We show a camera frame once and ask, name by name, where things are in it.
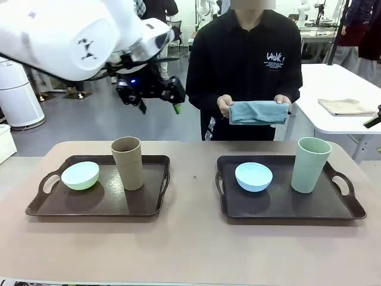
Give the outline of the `white background desk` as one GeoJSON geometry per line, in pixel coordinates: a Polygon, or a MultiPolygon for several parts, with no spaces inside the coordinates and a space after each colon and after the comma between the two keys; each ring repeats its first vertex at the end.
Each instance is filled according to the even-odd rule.
{"type": "Polygon", "coordinates": [[[299,28],[302,64],[321,63],[337,35],[334,27],[299,28]]]}

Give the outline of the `black slanted pole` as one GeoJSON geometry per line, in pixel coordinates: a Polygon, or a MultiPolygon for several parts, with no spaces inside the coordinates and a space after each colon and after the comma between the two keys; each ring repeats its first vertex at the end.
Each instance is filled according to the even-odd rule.
{"type": "Polygon", "coordinates": [[[328,58],[326,60],[326,64],[331,66],[332,63],[333,63],[333,58],[335,56],[335,53],[336,53],[336,50],[337,50],[337,45],[338,45],[338,42],[339,42],[339,38],[340,38],[340,33],[343,29],[343,23],[345,21],[345,17],[346,17],[346,14],[347,14],[347,11],[348,11],[348,8],[349,8],[349,3],[351,2],[351,0],[341,0],[341,9],[339,10],[339,21],[338,21],[338,27],[337,29],[335,30],[335,38],[334,38],[334,41],[332,42],[332,45],[330,47],[330,51],[328,53],[328,58]]]}

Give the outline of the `person's right forearm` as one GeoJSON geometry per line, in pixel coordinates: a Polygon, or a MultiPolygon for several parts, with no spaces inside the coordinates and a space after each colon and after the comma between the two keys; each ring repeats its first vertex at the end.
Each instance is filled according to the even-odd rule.
{"type": "Polygon", "coordinates": [[[221,97],[216,91],[209,91],[199,86],[187,86],[186,93],[189,102],[200,111],[220,113],[218,99],[221,97]]]}

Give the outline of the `tall brown cup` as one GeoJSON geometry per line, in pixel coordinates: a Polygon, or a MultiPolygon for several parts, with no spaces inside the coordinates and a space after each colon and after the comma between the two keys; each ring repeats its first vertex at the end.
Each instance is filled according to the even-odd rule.
{"type": "Polygon", "coordinates": [[[124,189],[136,191],[144,184],[141,144],[138,138],[127,136],[111,144],[111,152],[124,189]]]}

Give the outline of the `white side table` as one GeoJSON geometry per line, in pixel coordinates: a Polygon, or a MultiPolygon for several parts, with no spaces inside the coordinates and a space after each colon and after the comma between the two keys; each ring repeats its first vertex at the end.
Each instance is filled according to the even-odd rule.
{"type": "Polygon", "coordinates": [[[359,135],[357,147],[352,155],[356,163],[365,159],[371,141],[381,136],[381,123],[369,129],[363,123],[369,116],[333,116],[319,103],[324,100],[354,99],[366,108],[378,110],[381,105],[381,89],[362,77],[339,65],[303,64],[303,86],[300,98],[295,102],[297,110],[304,113],[314,130],[329,135],[359,135]]]}

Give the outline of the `light blue bowl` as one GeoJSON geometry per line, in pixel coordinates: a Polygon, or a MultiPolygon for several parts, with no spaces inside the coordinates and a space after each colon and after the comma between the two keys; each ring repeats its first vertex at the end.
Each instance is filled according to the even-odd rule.
{"type": "Polygon", "coordinates": [[[270,185],[273,173],[263,164],[247,162],[236,167],[235,178],[245,191],[260,192],[270,185]]]}

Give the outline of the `blue cloth mat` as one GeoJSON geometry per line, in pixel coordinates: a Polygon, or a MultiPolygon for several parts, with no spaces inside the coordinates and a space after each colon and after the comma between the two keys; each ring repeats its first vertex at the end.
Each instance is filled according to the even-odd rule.
{"type": "Polygon", "coordinates": [[[229,124],[242,126],[284,125],[288,104],[275,101],[236,101],[229,107],[229,124]]]}

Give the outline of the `bystander in dark red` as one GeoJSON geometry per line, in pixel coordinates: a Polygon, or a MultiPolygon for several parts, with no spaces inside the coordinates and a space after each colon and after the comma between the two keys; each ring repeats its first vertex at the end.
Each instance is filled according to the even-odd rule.
{"type": "Polygon", "coordinates": [[[338,46],[358,48],[358,75],[371,82],[381,57],[381,0],[352,0],[338,46]]]}

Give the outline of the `tall light green cup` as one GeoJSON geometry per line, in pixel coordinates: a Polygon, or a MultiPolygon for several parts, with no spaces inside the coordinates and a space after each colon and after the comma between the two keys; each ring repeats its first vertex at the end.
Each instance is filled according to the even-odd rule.
{"type": "Polygon", "coordinates": [[[291,187],[300,193],[311,193],[331,151],[331,145],[322,139],[301,138],[296,149],[291,187]]]}

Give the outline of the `light green bowl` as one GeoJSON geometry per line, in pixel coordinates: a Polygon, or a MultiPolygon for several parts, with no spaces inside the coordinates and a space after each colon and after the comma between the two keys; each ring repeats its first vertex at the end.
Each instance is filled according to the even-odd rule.
{"type": "Polygon", "coordinates": [[[63,171],[61,180],[64,185],[76,191],[92,187],[98,181],[100,168],[91,161],[76,163],[63,171]]]}

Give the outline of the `bystander in black top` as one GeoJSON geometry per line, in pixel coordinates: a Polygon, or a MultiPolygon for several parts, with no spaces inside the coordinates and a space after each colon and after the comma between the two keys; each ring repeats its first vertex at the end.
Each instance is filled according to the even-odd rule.
{"type": "MultiPolygon", "coordinates": [[[[175,0],[143,0],[146,6],[146,12],[143,19],[157,18],[167,24],[167,17],[170,19],[179,13],[175,0]]],[[[168,47],[165,46],[161,51],[160,58],[168,56],[168,47]]],[[[163,79],[169,79],[167,74],[168,62],[162,62],[159,66],[159,71],[163,79]]]]}

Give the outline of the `dark brown handled tray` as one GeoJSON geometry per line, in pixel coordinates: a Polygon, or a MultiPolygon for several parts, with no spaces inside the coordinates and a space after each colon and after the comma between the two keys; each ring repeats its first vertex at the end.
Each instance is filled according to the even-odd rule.
{"type": "Polygon", "coordinates": [[[26,208],[29,216],[114,216],[153,217],[163,205],[170,182],[170,159],[165,155],[142,157],[145,183],[136,191],[126,191],[111,155],[74,155],[40,182],[38,193],[26,208]],[[92,161],[100,168],[97,182],[83,191],[75,191],[58,181],[49,192],[47,180],[61,176],[68,167],[92,161]]]}
{"type": "Polygon", "coordinates": [[[355,196],[353,183],[326,163],[314,191],[302,194],[292,189],[294,156],[221,156],[215,176],[221,212],[232,221],[316,220],[353,221],[367,214],[355,196]],[[270,185],[260,192],[245,191],[235,178],[242,163],[256,162],[273,173],[270,185]]]}

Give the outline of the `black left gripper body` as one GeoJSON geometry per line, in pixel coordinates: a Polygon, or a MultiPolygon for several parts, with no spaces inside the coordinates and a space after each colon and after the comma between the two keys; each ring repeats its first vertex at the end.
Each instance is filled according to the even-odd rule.
{"type": "Polygon", "coordinates": [[[171,104],[185,102],[186,93],[177,76],[162,79],[154,74],[127,74],[119,79],[116,91],[126,105],[139,105],[143,99],[161,99],[171,104]]]}

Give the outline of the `beige cloth mat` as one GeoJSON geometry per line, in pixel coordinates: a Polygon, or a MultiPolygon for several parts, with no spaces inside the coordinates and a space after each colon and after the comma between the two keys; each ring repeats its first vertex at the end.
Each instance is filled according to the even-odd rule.
{"type": "Polygon", "coordinates": [[[333,116],[374,116],[376,114],[374,110],[366,108],[354,99],[318,99],[318,103],[333,116]]]}

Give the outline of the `small white background robot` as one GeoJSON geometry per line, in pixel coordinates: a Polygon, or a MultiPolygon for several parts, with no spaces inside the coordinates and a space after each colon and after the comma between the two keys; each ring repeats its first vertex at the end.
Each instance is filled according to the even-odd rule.
{"type": "Polygon", "coordinates": [[[297,21],[297,26],[299,28],[303,28],[305,26],[305,21],[308,18],[307,11],[309,10],[310,10],[310,5],[308,3],[308,0],[301,0],[301,3],[298,7],[299,18],[297,21]]]}

